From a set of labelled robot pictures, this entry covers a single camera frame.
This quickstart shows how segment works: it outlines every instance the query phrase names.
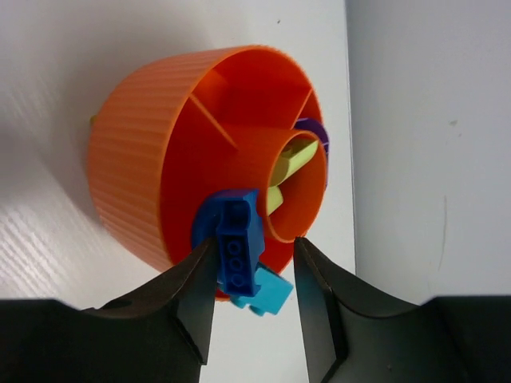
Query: yellow object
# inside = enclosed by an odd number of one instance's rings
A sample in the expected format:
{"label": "yellow object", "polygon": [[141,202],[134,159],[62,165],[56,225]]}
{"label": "yellow object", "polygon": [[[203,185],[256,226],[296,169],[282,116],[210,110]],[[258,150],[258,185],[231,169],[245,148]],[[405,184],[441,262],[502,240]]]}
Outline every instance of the yellow object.
{"label": "yellow object", "polygon": [[270,187],[280,185],[309,162],[318,150],[318,145],[317,140],[300,138],[292,140],[282,151],[273,168]]}
{"label": "yellow object", "polygon": [[268,215],[277,210],[283,202],[284,198],[282,197],[282,192],[278,186],[272,186],[271,188],[268,188],[266,199],[266,212]]}

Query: orange tube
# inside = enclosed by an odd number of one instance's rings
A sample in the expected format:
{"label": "orange tube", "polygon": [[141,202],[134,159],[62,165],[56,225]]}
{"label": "orange tube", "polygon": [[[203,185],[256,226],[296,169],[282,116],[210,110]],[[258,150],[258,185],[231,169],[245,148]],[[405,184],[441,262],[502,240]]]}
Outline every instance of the orange tube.
{"label": "orange tube", "polygon": [[257,45],[188,53],[126,77],[93,122],[89,186],[101,221],[125,247],[158,270],[191,250],[200,204],[213,192],[259,189],[267,250],[280,272],[292,242],[312,225],[323,199],[326,156],[279,187],[283,204],[267,214],[272,169],[299,117],[321,121],[303,71],[281,52]]}

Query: blue plastic block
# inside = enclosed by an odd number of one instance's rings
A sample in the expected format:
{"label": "blue plastic block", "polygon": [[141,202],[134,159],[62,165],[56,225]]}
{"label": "blue plastic block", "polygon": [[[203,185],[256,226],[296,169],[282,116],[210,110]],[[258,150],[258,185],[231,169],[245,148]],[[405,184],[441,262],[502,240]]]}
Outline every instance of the blue plastic block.
{"label": "blue plastic block", "polygon": [[255,283],[261,285],[261,289],[255,297],[231,296],[231,302],[240,309],[249,305],[250,310],[260,317],[264,313],[274,315],[279,313],[280,308],[293,291],[293,285],[262,265],[255,272]]}
{"label": "blue plastic block", "polygon": [[218,238],[218,282],[225,294],[253,297],[259,291],[254,274],[264,235],[257,194],[256,189],[219,191],[204,201],[192,226],[192,247],[207,237]]}

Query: orange container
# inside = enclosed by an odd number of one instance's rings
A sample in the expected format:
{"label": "orange container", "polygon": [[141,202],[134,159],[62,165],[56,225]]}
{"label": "orange container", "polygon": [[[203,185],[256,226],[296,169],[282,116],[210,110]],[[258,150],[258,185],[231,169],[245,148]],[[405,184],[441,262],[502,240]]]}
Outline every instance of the orange container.
{"label": "orange container", "polygon": [[267,250],[280,272],[319,210],[327,182],[320,148],[280,185],[283,204],[266,213],[280,153],[300,117],[322,122],[311,83],[296,63],[265,46],[188,53],[126,77],[93,122],[89,186],[101,221],[158,270],[190,251],[192,221],[213,192],[259,189]]}

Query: white table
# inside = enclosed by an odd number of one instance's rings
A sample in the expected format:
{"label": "white table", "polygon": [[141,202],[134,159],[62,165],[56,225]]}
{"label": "white table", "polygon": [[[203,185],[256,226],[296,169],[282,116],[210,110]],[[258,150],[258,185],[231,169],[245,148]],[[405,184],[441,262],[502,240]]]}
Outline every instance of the white table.
{"label": "white table", "polygon": [[[89,118],[145,63],[249,43],[289,53],[315,85],[331,166],[309,238],[355,269],[343,2],[3,0],[0,298],[101,306],[156,275],[98,222],[84,170]],[[201,381],[307,381],[295,294],[276,317],[217,304]]]}

